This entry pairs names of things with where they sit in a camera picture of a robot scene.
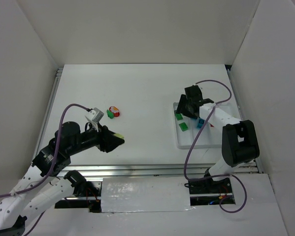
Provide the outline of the green 2x3 lego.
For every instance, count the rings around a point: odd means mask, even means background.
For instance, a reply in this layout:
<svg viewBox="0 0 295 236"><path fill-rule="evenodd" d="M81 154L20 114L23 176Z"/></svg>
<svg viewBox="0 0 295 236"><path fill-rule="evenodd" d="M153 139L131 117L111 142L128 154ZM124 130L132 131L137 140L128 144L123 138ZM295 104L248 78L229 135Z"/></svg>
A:
<svg viewBox="0 0 295 236"><path fill-rule="evenodd" d="M180 127L182 132L187 131L189 129L185 122L180 123L179 127Z"/></svg>
<svg viewBox="0 0 295 236"><path fill-rule="evenodd" d="M175 114L177 120L182 120L183 116L181 114Z"/></svg>

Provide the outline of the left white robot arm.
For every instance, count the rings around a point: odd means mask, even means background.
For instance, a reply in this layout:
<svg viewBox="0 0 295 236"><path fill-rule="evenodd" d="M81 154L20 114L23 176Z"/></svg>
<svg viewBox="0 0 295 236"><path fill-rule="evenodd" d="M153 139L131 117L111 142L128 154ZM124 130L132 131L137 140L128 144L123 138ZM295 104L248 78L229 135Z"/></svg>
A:
<svg viewBox="0 0 295 236"><path fill-rule="evenodd" d="M82 132L73 121L62 124L22 179L6 197L0 198L0 236L21 236L28 224L63 198L97 198L100 190L77 170L68 171L49 189L42 189L71 163L71 156L92 147L109 153L124 142L122 135L105 125L94 128L88 122Z"/></svg>

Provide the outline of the blue rounded lego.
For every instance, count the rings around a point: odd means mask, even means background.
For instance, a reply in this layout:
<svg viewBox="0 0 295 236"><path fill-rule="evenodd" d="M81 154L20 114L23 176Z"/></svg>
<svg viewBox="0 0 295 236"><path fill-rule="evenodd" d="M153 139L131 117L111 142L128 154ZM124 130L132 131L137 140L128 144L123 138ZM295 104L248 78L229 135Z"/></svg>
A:
<svg viewBox="0 0 295 236"><path fill-rule="evenodd" d="M199 119L198 119L198 122L197 122L197 128L198 128L198 129L201 129L201 128L203 127L204 123L205 123L205 120L199 118Z"/></svg>

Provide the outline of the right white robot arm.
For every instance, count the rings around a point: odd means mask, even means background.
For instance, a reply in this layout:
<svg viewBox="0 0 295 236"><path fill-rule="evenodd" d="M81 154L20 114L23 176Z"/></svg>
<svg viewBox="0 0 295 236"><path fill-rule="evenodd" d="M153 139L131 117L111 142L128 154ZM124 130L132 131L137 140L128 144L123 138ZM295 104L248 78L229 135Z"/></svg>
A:
<svg viewBox="0 0 295 236"><path fill-rule="evenodd" d="M199 86L185 88L176 111L189 118L203 119L200 133L210 124L222 134L221 158L206 170L203 177L208 184L229 178L236 168L260 156L253 122L235 118L219 108L218 103L209 98L204 99Z"/></svg>

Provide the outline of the pale yellow lego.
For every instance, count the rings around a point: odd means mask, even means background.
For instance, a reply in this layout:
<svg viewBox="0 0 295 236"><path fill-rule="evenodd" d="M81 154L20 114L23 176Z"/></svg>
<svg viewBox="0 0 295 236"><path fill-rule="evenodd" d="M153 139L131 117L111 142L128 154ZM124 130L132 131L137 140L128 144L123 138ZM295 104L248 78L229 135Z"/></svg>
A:
<svg viewBox="0 0 295 236"><path fill-rule="evenodd" d="M118 137L118 138L121 138L121 139L124 139L124 136L119 134L119 133L114 133L114 136L115 137Z"/></svg>

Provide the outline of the green small lego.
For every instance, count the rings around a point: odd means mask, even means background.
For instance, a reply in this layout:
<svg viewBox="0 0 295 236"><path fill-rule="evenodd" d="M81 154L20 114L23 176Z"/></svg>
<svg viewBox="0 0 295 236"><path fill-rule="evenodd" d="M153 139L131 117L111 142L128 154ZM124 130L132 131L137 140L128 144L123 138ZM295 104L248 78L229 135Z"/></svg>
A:
<svg viewBox="0 0 295 236"><path fill-rule="evenodd" d="M113 118L114 118L114 113L111 112L110 110L106 110L106 113L107 113L107 116L108 116L110 119L113 119Z"/></svg>

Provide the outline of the red flower lego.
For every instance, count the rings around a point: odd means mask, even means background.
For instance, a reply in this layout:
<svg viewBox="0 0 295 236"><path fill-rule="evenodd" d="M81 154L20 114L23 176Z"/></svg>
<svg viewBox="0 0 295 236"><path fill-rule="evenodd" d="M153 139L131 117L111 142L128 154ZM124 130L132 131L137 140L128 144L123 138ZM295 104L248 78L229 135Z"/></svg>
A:
<svg viewBox="0 0 295 236"><path fill-rule="evenodd" d="M120 110L115 106L110 106L109 111L113 114L114 117L120 116Z"/></svg>

